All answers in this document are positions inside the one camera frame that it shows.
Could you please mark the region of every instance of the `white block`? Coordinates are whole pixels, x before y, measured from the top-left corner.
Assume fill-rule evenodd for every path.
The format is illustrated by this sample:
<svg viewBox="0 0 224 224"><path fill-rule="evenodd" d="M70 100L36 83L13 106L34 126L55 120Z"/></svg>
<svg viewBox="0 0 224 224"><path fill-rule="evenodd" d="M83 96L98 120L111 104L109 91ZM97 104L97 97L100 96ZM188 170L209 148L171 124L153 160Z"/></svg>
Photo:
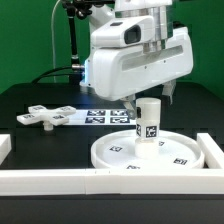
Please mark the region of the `white block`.
<svg viewBox="0 0 224 224"><path fill-rule="evenodd" d="M224 153L209 134L197 134L197 143L205 154L205 162L210 169L224 169Z"/></svg>
<svg viewBox="0 0 224 224"><path fill-rule="evenodd" d="M86 194L120 194L120 171L111 169L87 169Z"/></svg>
<svg viewBox="0 0 224 224"><path fill-rule="evenodd" d="M10 170L0 172L0 196L85 194L83 170Z"/></svg>
<svg viewBox="0 0 224 224"><path fill-rule="evenodd" d="M10 135L0 135L0 164L11 151Z"/></svg>

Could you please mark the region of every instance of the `white plastic part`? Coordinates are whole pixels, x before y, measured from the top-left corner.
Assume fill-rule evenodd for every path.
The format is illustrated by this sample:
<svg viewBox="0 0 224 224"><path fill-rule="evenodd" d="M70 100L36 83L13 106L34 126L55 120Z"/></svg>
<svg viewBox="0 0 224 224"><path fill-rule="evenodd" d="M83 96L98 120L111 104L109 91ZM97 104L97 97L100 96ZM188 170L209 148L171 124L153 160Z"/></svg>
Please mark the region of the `white plastic part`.
<svg viewBox="0 0 224 224"><path fill-rule="evenodd" d="M159 155L148 159L135 156L136 131L115 132L101 137L91 148L95 168L186 169L202 168L204 154L191 138L173 132L159 132Z"/></svg>
<svg viewBox="0 0 224 224"><path fill-rule="evenodd" d="M0 135L0 164L11 151L10 135Z"/></svg>
<svg viewBox="0 0 224 224"><path fill-rule="evenodd" d="M224 154L215 141L207 133L197 135L197 142L205 154L205 162L209 168L224 169Z"/></svg>
<svg viewBox="0 0 224 224"><path fill-rule="evenodd" d="M208 134L199 134L205 157L223 159ZM70 169L0 171L0 196L71 194L224 194L223 169Z"/></svg>
<svg viewBox="0 0 224 224"><path fill-rule="evenodd" d="M118 0L115 2L115 11L129 11L172 5L172 0Z"/></svg>
<svg viewBox="0 0 224 224"><path fill-rule="evenodd" d="M93 6L91 8L91 11L92 14L88 17L90 25L90 35L93 33L93 31L100 28L111 19L115 18L114 10L107 5L104 5L101 8Z"/></svg>
<svg viewBox="0 0 224 224"><path fill-rule="evenodd" d="M54 110L48 110L42 105L28 108L30 114L17 116L17 120L22 124L29 125L39 121L44 121L44 130L53 130L53 125L58 126L69 122L67 115L76 113L76 109L71 106L60 107Z"/></svg>
<svg viewBox="0 0 224 224"><path fill-rule="evenodd" d="M135 155L141 159L157 159L161 100L139 98L136 108L136 134L139 138L135 140Z"/></svg>
<svg viewBox="0 0 224 224"><path fill-rule="evenodd" d="M135 140L135 155L140 159L156 159L159 156L159 141L156 139L142 140L137 138Z"/></svg>
<svg viewBox="0 0 224 224"><path fill-rule="evenodd" d="M152 16L116 18L93 32L91 43L94 47L126 47L136 45L136 43L125 43L125 32L133 26L139 26L141 30L141 39L138 41L138 44L147 42L155 36L154 19Z"/></svg>
<svg viewBox="0 0 224 224"><path fill-rule="evenodd" d="M193 68L191 41L186 27L174 30L166 50L144 54L143 46L97 49L81 86L94 88L106 100L118 100L187 75Z"/></svg>

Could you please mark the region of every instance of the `black cable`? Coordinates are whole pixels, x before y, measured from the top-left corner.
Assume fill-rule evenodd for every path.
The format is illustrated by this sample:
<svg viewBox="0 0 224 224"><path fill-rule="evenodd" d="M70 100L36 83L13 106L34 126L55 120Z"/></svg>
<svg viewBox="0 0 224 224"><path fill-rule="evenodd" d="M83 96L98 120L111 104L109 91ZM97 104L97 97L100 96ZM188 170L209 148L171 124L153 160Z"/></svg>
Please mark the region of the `black cable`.
<svg viewBox="0 0 224 224"><path fill-rule="evenodd" d="M58 76L73 76L73 75L79 75L80 74L80 72L73 72L73 73L70 73L70 74L48 74L48 75L45 75L45 76L39 76L38 78L36 78L36 79L34 79L33 81L32 81L32 83L33 84L37 84L38 83L38 81L40 81L41 79L43 79L43 78L47 78L47 77L54 77L54 76L56 76L56 77L58 77Z"/></svg>
<svg viewBox="0 0 224 224"><path fill-rule="evenodd" d="M72 67L71 66L63 66L63 67L58 67L58 68L51 69L49 71L44 72L43 74L41 74L37 78L35 78L32 81L32 83L37 83L42 77L46 77L47 75L49 75L49 74L51 74L53 72L58 72L58 71L66 70L66 69L72 69Z"/></svg>

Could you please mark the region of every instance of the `white cylinder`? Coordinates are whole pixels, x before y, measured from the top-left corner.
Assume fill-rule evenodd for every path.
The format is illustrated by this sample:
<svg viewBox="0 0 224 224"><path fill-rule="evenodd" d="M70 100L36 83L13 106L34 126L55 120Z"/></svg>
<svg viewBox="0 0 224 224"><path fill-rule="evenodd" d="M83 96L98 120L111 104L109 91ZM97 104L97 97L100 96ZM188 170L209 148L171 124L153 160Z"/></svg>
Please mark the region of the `white cylinder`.
<svg viewBox="0 0 224 224"><path fill-rule="evenodd" d="M153 159L159 154L159 124L161 101L156 98L136 100L137 119L135 155L141 159Z"/></svg>
<svg viewBox="0 0 224 224"><path fill-rule="evenodd" d="M143 141L141 138L135 140L135 155L140 159L155 159L159 155L158 140Z"/></svg>
<svg viewBox="0 0 224 224"><path fill-rule="evenodd" d="M159 135L161 101L156 98L136 100L136 134L144 140L155 139Z"/></svg>

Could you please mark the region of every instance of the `black table surface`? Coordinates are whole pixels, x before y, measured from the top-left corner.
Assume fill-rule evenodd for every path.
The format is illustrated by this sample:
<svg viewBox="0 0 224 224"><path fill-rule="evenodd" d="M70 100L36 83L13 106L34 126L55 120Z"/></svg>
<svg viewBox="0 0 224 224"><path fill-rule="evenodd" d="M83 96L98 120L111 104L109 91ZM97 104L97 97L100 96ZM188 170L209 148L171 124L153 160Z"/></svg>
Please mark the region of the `black table surface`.
<svg viewBox="0 0 224 224"><path fill-rule="evenodd" d="M137 97L161 96L156 87ZM90 148L106 134L134 126L24 126L27 108L70 105L77 109L122 109L69 84L18 84L0 95L0 134L12 151L0 169L91 168ZM199 84L178 83L173 105L164 101L160 128L196 139L209 133L224 149L224 101ZM223 195L69 195L0 198L0 223L223 223Z"/></svg>

